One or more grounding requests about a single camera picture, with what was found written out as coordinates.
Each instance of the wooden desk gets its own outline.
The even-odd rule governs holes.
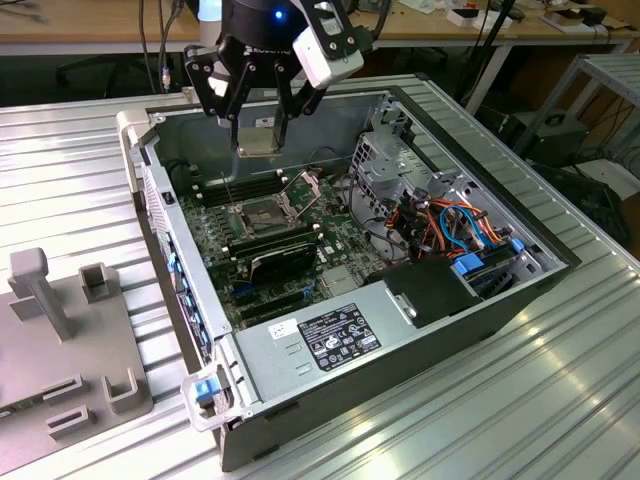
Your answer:
[[[521,23],[514,22],[510,28],[504,29],[498,34],[494,42],[497,48],[466,106],[467,111],[472,114],[475,114],[480,108],[482,100],[514,46],[612,44],[615,45],[612,49],[614,53],[623,53],[631,42],[638,38],[638,32],[626,29],[616,30],[610,34],[596,31],[567,34],[540,18],[544,10],[519,8],[522,8],[526,18]],[[351,19],[355,25],[374,28],[378,15],[356,12],[351,16]],[[478,33],[479,30],[475,27],[463,28],[454,25],[446,19],[446,13],[443,10],[436,10],[425,15],[394,0],[392,11],[387,18],[377,45],[378,47],[470,46],[475,44]],[[481,43],[484,41],[486,33],[483,33],[482,37]],[[593,93],[595,88],[597,85],[592,82],[587,87],[587,91]]]
[[[47,23],[0,13],[0,55],[73,55],[140,53],[137,0],[34,0],[39,10],[2,7],[3,10],[39,13]],[[162,0],[164,21],[171,0]],[[144,27],[149,51],[160,46],[156,0],[144,0]],[[198,21],[185,8],[171,26],[170,52],[182,51],[199,39]]]
[[[544,10],[519,8],[527,14],[526,18],[521,23],[513,22],[510,28],[503,29],[498,34],[496,45],[508,42],[515,42],[519,45],[547,43],[554,45],[619,44],[628,43],[638,36],[636,32],[630,30],[614,31],[611,32],[611,36],[606,33],[594,36],[594,32],[566,34],[540,19]],[[351,15],[351,21],[354,25],[364,25],[373,29],[378,21],[378,15],[355,12]],[[464,46],[475,43],[478,33],[479,30],[475,27],[454,25],[447,20],[443,10],[436,10],[425,15],[394,0],[392,11],[387,17],[385,28],[380,35],[379,44],[381,47],[415,47],[418,46],[418,41],[424,41],[429,43],[424,46]]]

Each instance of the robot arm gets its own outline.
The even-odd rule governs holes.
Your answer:
[[[351,25],[340,0],[223,0],[217,45],[187,47],[185,63],[205,114],[231,127],[234,145],[250,90],[276,89],[280,148],[288,121],[311,115],[329,85],[359,70],[373,40],[372,32]],[[307,80],[294,94],[291,80],[302,69]]]

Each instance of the blue latch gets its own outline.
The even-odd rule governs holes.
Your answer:
[[[167,262],[167,269],[169,270],[169,273],[174,272],[177,260],[178,259],[175,252],[169,255],[169,261]]]
[[[460,275],[466,275],[469,272],[484,267],[484,263],[475,253],[468,253],[466,255],[456,257],[455,262],[453,262],[453,266]]]
[[[511,246],[516,251],[516,253],[520,253],[522,250],[524,250],[524,243],[522,243],[522,240],[520,240],[519,238],[512,239]]]
[[[208,403],[208,401],[212,400],[217,394],[222,391],[220,387],[220,382],[215,377],[210,377],[205,380],[200,380],[195,385],[196,388],[196,402]]]

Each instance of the warning label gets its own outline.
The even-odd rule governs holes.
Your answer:
[[[325,372],[381,346],[355,303],[298,323],[298,330]]]

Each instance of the aluminum table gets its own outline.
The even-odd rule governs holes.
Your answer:
[[[190,427],[185,368],[128,193],[114,115],[180,94],[0,110],[0,288],[38,245],[51,275],[116,267],[155,401],[146,416],[7,479],[640,477],[640,264],[437,86],[398,85],[582,259],[493,337],[230,474]],[[429,152],[431,140],[417,141]],[[431,150],[442,168],[450,159]],[[0,433],[0,450],[2,435]]]

